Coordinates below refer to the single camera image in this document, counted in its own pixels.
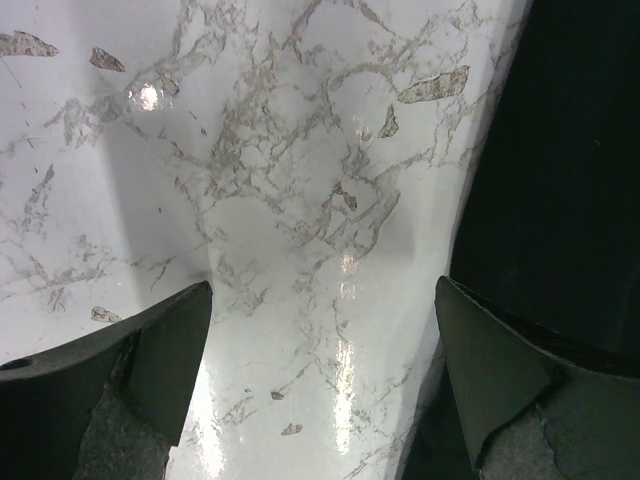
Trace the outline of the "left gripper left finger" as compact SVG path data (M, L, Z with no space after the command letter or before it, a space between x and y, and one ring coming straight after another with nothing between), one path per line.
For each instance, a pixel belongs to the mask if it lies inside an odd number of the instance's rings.
M162 479L180 442L213 292L143 312L1 367L4 479Z

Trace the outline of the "black t shirt blue logo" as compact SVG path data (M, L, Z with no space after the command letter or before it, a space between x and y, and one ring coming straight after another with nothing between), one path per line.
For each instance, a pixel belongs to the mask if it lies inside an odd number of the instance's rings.
M532 3L442 277L639 365L637 2ZM403 475L483 479L435 361Z

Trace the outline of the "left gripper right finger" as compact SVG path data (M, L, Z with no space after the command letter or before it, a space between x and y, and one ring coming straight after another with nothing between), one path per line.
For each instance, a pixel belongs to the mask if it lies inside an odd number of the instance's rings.
M637 362L502 312L447 277L435 308L481 478L638 478Z

